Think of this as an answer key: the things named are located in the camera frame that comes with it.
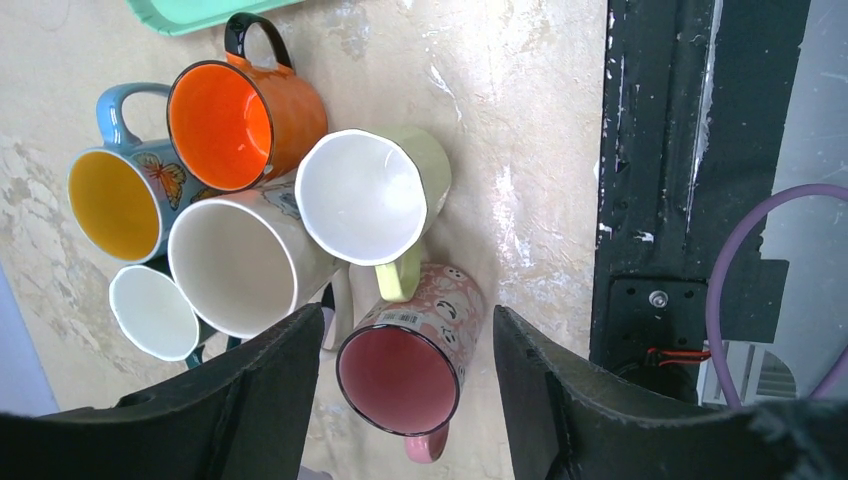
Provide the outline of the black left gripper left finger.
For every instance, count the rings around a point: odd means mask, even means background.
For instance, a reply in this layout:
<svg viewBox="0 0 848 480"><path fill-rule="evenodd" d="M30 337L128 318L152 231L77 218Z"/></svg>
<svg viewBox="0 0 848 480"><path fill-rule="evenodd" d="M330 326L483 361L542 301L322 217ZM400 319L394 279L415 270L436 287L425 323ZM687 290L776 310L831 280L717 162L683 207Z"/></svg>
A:
<svg viewBox="0 0 848 480"><path fill-rule="evenodd" d="M5 479L294 479L319 374L309 304L110 408L1 417Z"/></svg>

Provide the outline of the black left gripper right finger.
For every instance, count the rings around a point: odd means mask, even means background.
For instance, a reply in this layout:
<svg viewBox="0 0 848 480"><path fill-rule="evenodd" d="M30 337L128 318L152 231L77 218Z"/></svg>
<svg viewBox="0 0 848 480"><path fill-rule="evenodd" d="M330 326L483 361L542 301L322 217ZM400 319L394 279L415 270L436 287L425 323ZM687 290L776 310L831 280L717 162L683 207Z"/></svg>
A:
<svg viewBox="0 0 848 480"><path fill-rule="evenodd" d="M843 479L847 405L763 402L716 411L631 384L510 308L493 345L518 479Z"/></svg>

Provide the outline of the dark green mug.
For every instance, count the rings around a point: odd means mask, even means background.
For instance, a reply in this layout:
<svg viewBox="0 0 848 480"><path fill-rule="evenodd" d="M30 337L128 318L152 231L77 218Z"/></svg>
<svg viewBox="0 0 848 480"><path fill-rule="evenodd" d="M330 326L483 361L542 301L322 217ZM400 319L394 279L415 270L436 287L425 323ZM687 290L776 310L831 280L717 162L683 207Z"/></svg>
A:
<svg viewBox="0 0 848 480"><path fill-rule="evenodd" d="M166 255L121 268L109 284L108 297L125 337L163 361L198 367L205 344L218 333L177 287Z"/></svg>

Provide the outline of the cream floral mug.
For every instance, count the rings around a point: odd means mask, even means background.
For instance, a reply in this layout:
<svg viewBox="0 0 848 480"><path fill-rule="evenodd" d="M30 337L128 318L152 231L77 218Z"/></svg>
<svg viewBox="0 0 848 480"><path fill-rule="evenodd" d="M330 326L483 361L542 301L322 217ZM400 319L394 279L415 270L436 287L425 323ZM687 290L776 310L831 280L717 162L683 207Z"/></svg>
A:
<svg viewBox="0 0 848 480"><path fill-rule="evenodd" d="M325 287L335 313L329 350L353 330L349 266L306 231L293 180L191 204L171 228L167 255L195 312L229 336L254 338Z"/></svg>

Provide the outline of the pink ghost mug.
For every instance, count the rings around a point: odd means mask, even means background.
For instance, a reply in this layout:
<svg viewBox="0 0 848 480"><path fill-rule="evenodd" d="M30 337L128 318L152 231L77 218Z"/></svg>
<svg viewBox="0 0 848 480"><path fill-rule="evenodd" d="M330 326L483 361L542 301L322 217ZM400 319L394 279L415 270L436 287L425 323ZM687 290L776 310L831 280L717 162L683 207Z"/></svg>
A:
<svg viewBox="0 0 848 480"><path fill-rule="evenodd" d="M470 275L425 263L412 299L378 301L339 350L343 396L369 424L403 437L413 462L433 463L446 447L483 317Z"/></svg>

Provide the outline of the pale green faceted mug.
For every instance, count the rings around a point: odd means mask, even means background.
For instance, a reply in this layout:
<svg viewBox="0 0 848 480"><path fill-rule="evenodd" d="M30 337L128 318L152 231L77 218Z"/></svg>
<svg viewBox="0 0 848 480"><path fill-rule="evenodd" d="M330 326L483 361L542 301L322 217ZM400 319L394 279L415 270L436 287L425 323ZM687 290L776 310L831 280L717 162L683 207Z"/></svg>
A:
<svg viewBox="0 0 848 480"><path fill-rule="evenodd" d="M451 184L446 151L427 131L351 128L315 144L297 170L295 196L320 247L373 268L382 299L406 302L420 279L420 242Z"/></svg>

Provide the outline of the blue butterfly mug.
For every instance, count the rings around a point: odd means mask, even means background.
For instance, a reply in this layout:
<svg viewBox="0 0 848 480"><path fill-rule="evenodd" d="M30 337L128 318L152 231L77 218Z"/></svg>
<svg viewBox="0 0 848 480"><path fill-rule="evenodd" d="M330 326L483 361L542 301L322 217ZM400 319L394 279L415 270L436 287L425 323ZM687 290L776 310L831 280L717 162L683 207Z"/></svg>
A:
<svg viewBox="0 0 848 480"><path fill-rule="evenodd" d="M221 193L185 167L170 139L143 141L128 128L123 105L129 96L168 97L170 91L152 82L105 90L96 103L103 145L81 152L69 169L68 198L80 229L101 251L127 264L165 255L178 215Z"/></svg>

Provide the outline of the orange mug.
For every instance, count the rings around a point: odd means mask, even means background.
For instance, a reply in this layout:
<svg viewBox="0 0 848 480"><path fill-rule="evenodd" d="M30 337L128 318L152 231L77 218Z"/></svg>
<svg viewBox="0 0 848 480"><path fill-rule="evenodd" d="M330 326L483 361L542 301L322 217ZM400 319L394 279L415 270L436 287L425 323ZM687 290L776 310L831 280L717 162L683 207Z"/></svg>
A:
<svg viewBox="0 0 848 480"><path fill-rule="evenodd" d="M249 29L259 27L275 58L272 68L246 57ZM266 183L298 167L328 132L317 90L299 77L273 23L256 14L233 14L225 26L223 61L199 61L175 80L167 124L175 151L207 186L235 192Z"/></svg>

